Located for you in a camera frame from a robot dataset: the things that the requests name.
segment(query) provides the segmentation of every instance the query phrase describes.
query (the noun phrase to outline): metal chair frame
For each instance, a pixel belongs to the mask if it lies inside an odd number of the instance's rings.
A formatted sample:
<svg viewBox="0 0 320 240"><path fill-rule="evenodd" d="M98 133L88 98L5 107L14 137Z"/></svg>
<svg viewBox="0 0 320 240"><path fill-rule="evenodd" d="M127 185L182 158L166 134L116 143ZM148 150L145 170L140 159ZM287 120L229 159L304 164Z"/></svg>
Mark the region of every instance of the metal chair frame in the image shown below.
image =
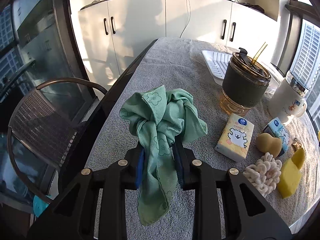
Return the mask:
<svg viewBox="0 0 320 240"><path fill-rule="evenodd" d="M15 118L15 116L17 115L20 107L23 105L23 103L33 94L33 93L37 93L38 95L41 96L41 98L58 114L60 115L66 122L69 123L69 125L73 128L79 129L81 130L82 126L85 124L85 122L81 122L80 124L74 124L72 121L70 121L68 119L68 117L64 114L61 113L60 111L57 111L56 108L51 104L51 102L43 95L43 93L40 91L42 88L45 88L49 85L52 84L57 84L57 83L76 83L76 84L80 84L80 85L85 85L87 87L92 87L95 88L97 90L99 90L100 92L102 92L103 94L107 93L107 90L102 87L99 84L93 83L93 82L89 82L87 80L83 80L80 78L72 78L72 77L68 77L68 78L58 78L58 79L53 79L53 80L49 80L47 82L43 82L42 84L36 86L35 88L33 88L28 94L26 94L23 99L21 99L21 101L18 103L18 105L16 106L15 110L12 113L12 116L10 118L9 121L9 126L8 126L8 135L7 135L7 148L8 148L8 153L9 153L9 158L11 161L11 164L13 166L14 171L16 172L17 176L21 179L21 181L28 187L28 189L34 193L35 195L37 195L40 199L42 199L43 201L45 201L46 203L51 203L52 199L50 199L49 197L46 196L46 194L44 194L43 192L41 192L36 184L34 184L26 174L24 174L23 172L20 171L19 167L17 166L17 163L15 161L15 157L14 157L14 153L12 150L12 135L17 138L25 147L27 147L33 154L35 154L37 157L39 157L41 160L43 160L45 163L47 163L48 165L53 166L58 173L60 172L60 167L52 162L51 160L49 160L48 158L46 158L41 152L38 152L36 149L34 149L28 141L24 140L21 135L19 135L19 133L17 133L14 129L12 129L12 127L10 126L10 124L12 123L13 119ZM79 132L76 137L80 138L81 137L81 132ZM73 140L72 144L75 145L77 144L77 140Z"/></svg>

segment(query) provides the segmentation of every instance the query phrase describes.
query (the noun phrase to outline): mesh chair back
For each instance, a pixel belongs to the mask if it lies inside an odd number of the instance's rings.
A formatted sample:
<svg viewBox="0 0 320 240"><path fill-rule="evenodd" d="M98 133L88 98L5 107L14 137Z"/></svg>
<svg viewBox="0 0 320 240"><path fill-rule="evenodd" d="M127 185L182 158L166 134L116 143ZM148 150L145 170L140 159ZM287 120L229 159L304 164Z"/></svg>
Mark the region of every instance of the mesh chair back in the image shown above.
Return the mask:
<svg viewBox="0 0 320 240"><path fill-rule="evenodd" d="M58 114L41 91L28 95L17 105L9 126L27 148L60 170L82 126Z"/></svg>

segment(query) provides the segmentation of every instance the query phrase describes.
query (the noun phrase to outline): white crochet item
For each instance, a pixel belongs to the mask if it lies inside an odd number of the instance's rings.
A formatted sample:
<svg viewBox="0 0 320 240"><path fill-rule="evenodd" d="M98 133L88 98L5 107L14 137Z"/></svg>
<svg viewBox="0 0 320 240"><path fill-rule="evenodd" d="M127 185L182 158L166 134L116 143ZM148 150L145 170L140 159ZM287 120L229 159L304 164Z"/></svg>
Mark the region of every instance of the white crochet item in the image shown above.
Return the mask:
<svg viewBox="0 0 320 240"><path fill-rule="evenodd" d="M251 164L245 168L243 175L261 193L263 197L276 189L281 174L281 160L275 160L273 155L266 153L256 164Z"/></svg>

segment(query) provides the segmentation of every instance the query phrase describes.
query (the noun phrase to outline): green microfiber cloth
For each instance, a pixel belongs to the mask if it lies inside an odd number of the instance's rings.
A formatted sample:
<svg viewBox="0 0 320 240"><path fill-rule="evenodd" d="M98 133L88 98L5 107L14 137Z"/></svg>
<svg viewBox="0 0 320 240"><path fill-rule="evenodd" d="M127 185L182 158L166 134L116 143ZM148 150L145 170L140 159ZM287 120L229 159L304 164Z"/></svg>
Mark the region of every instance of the green microfiber cloth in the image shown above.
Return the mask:
<svg viewBox="0 0 320 240"><path fill-rule="evenodd" d="M138 214L142 225L150 225L167 213L177 184L170 147L174 137L194 141L208 132L198 118L193 96L183 89L165 91L164 85L145 93L134 93L120 109L120 117L130 120L129 131L145 150Z"/></svg>

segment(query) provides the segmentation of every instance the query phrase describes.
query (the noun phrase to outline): chair armrest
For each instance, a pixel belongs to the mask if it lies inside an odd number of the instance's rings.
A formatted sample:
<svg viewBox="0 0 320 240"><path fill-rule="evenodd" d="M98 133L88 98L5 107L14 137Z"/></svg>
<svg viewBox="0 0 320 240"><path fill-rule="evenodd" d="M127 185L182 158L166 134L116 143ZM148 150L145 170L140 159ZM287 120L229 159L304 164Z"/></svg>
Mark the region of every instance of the chair armrest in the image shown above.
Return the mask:
<svg viewBox="0 0 320 240"><path fill-rule="evenodd" d="M27 188L35 195L37 195L41 200L43 200L46 203L51 203L52 199L48 198L44 193L42 193L37 186L28 178L26 174L20 171L15 159L14 154L12 151L12 142L11 142L11 136L12 136L12 129L9 126L8 127L8 135L7 135L7 148L9 153L10 162L12 164L12 167L14 171L16 172L17 176L21 181L27 186Z"/></svg>
<svg viewBox="0 0 320 240"><path fill-rule="evenodd" d="M87 87L92 87L95 88L97 90L99 90L101 93L103 93L104 95L108 92L103 86L97 84L97 83L93 83L81 78L73 78L73 77L66 77L66 78L56 78L56 79L52 79L46 82L43 82L42 84L36 86L37 90L40 90L42 88L45 88L47 86L50 86L52 84L57 84L57 83L77 83L80 85L84 85Z"/></svg>

